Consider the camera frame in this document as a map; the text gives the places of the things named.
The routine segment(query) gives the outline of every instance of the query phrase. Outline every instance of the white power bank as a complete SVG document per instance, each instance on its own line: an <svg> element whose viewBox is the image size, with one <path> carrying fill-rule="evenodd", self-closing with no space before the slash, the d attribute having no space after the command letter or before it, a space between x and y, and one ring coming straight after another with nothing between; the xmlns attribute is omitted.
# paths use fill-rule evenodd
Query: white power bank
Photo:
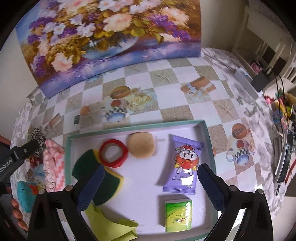
<svg viewBox="0 0 296 241"><path fill-rule="evenodd" d="M254 100L257 100L263 95L262 91L257 92L255 88L251 85L251 81L253 79L243 68L237 69L233 76L245 88L245 90Z"/></svg>

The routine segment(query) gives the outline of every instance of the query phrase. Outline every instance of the white wall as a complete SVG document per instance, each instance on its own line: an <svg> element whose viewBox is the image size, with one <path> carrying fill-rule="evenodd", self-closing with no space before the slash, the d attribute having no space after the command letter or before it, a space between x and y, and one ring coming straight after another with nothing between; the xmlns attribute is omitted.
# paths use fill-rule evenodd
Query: white wall
<svg viewBox="0 0 296 241"><path fill-rule="evenodd" d="M274 241L283 241L296 222L296 197L284 197L282 208L272 221Z"/></svg>
<svg viewBox="0 0 296 241"><path fill-rule="evenodd" d="M202 46L231 50L242 21L244 0L200 0ZM0 52L0 135L11 139L18 111L37 86L14 30Z"/></svg>
<svg viewBox="0 0 296 241"><path fill-rule="evenodd" d="M0 51L0 135L11 139L16 115L36 87L13 30Z"/></svg>
<svg viewBox="0 0 296 241"><path fill-rule="evenodd" d="M231 50L244 6L244 0L200 0L202 47Z"/></svg>

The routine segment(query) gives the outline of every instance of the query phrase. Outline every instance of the red sponge ring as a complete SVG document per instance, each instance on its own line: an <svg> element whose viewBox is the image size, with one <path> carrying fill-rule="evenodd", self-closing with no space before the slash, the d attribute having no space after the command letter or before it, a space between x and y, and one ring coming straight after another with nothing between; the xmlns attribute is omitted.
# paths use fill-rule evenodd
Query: red sponge ring
<svg viewBox="0 0 296 241"><path fill-rule="evenodd" d="M121 157L113 162L107 162L104 157L105 151L109 146L118 146L122 149ZM101 163L104 166L113 167L113 168L120 167L124 163L124 161L128 158L128 148L119 140L116 140L116 139L107 140L100 147L99 158Z"/></svg>

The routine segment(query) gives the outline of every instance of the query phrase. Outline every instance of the cartoon character print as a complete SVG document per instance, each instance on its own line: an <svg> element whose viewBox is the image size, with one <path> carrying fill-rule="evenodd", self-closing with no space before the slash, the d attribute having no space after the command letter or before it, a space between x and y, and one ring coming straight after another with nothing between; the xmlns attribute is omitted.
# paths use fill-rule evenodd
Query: cartoon character print
<svg viewBox="0 0 296 241"><path fill-rule="evenodd" d="M175 166L177 174L181 172L193 175L193 171L197 171L199 156L194 152L192 146L184 145L176 148L179 153L175 156Z"/></svg>

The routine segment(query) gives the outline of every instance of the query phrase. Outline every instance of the round bread bun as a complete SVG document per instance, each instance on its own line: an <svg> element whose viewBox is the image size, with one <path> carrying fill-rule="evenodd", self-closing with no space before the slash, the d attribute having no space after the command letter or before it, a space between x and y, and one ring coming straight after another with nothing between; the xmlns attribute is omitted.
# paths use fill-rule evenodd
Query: round bread bun
<svg viewBox="0 0 296 241"><path fill-rule="evenodd" d="M246 127L241 123L234 124L231 132L232 136L236 139L243 139L248 134Z"/></svg>
<svg viewBox="0 0 296 241"><path fill-rule="evenodd" d="M111 91L110 97L112 99L120 99L130 94L131 89L127 86L119 86Z"/></svg>
<svg viewBox="0 0 296 241"><path fill-rule="evenodd" d="M136 158L147 158L154 153L153 135L147 132L137 132L128 139L128 150Z"/></svg>

